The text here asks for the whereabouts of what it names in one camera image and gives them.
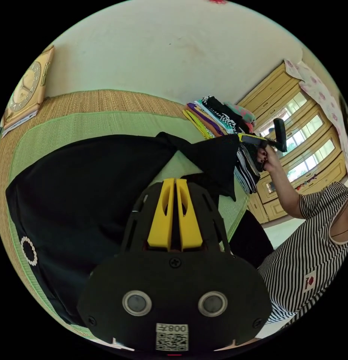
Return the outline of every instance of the qr code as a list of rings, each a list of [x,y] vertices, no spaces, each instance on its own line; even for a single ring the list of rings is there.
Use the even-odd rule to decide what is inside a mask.
[[[156,350],[188,351],[188,333],[157,333]]]

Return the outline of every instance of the yellow part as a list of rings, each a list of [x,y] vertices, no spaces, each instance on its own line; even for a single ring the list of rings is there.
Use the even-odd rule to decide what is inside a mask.
[[[205,129],[204,125],[200,122],[197,123],[195,121],[195,119],[191,116],[192,114],[190,113],[190,111],[187,110],[183,110],[182,111],[183,114],[185,115],[185,117],[190,120],[190,122],[199,130],[199,132],[201,133],[201,135],[203,135],[203,137],[208,140],[211,139],[211,136],[209,135],[209,133],[207,132],[207,130]]]
[[[176,190],[178,195],[181,251],[195,247],[198,248],[202,245],[203,239],[195,216],[194,206],[191,202],[188,184],[185,179],[176,180]],[[182,210],[182,204],[186,209],[185,215]]]
[[[174,190],[175,179],[165,179],[148,237],[150,247],[170,250],[173,227]]]
[[[266,140],[265,138],[262,138],[261,136],[251,135],[251,134],[245,134],[245,133],[238,133],[239,141],[242,142],[243,136],[250,136],[252,138],[260,139],[260,140]]]

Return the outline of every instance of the purple cloth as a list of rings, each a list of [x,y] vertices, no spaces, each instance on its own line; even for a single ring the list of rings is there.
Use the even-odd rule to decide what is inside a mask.
[[[214,123],[212,120],[210,120],[209,118],[207,118],[207,117],[204,116],[203,114],[201,114],[201,113],[199,113],[198,111],[196,111],[196,109],[195,109],[195,106],[196,106],[196,105],[195,105],[195,104],[189,102],[187,105],[188,105],[188,107],[189,107],[192,111],[194,111],[194,112],[196,113],[196,115],[197,115],[199,118],[202,118],[204,121],[207,121],[207,122],[217,131],[218,134],[220,134],[220,135],[225,135],[225,134],[220,130],[219,126],[218,126],[216,123]]]

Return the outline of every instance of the label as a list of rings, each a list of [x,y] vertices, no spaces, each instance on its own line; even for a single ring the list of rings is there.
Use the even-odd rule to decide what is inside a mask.
[[[189,327],[183,324],[156,324],[156,350],[188,351]]]
[[[311,271],[304,277],[303,293],[306,293],[313,289],[316,285],[316,269]]]

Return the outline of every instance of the sleeve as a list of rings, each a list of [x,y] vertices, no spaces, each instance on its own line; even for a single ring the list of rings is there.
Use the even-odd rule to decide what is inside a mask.
[[[347,187],[339,182],[334,182],[321,191],[312,194],[300,195],[300,212],[304,219],[308,220],[328,209]]]

